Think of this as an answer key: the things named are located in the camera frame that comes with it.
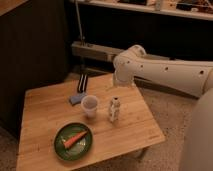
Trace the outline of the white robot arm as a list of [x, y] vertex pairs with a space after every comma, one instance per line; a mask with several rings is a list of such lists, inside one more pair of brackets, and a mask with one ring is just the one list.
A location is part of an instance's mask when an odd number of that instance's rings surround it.
[[114, 83], [131, 85], [141, 77], [198, 98], [186, 132], [179, 171], [213, 171], [213, 62], [150, 57], [140, 45], [118, 54]]

